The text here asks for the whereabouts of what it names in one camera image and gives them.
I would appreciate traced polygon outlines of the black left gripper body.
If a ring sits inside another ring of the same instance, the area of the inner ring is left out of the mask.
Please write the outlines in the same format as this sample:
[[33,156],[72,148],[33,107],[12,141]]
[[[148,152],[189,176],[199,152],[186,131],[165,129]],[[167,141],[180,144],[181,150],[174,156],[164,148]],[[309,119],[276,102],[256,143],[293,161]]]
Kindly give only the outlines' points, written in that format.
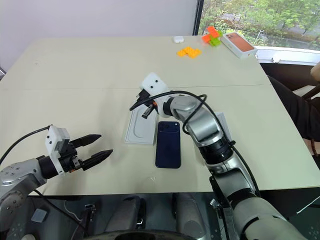
[[66,141],[59,150],[59,163],[65,173],[73,172],[83,167],[83,162],[78,158],[76,148],[82,147],[82,140],[80,138]]

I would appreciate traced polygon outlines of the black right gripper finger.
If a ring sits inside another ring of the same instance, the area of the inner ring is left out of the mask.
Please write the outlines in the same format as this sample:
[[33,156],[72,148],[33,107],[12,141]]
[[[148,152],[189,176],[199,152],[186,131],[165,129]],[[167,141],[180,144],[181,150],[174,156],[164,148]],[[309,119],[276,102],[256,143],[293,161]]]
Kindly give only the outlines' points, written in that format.
[[147,119],[148,116],[152,113],[152,111],[154,110],[154,105],[150,104],[147,109],[143,112],[143,114],[141,115],[144,119]]

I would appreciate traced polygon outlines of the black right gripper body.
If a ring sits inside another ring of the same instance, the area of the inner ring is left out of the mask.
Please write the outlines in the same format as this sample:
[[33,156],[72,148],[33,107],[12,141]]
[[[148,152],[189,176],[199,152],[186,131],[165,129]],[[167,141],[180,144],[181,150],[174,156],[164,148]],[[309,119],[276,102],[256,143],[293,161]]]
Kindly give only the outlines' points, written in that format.
[[[142,101],[145,101],[147,99],[149,99],[151,97],[151,95],[145,90],[141,90],[137,96],[137,100],[136,100],[136,103],[140,103]],[[149,101],[146,101],[145,103],[143,103],[146,107],[149,107],[149,106],[153,106],[154,108],[157,107],[157,103],[154,101],[154,100],[149,100]]]

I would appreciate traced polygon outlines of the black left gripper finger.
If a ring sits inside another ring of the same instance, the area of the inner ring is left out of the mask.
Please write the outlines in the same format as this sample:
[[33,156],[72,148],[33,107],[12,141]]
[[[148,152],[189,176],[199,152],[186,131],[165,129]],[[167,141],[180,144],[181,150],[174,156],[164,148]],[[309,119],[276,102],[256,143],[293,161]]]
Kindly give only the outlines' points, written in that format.
[[105,159],[107,159],[112,153],[113,153],[113,150],[110,149],[110,150],[103,150],[103,151],[100,151],[100,152],[92,155],[90,158],[88,158],[87,160],[84,160],[82,162],[83,171],[86,171],[86,170],[100,164]]
[[90,145],[101,137],[102,137],[101,134],[88,134],[83,137],[74,139],[69,143],[72,144],[74,148],[79,148],[79,147]]

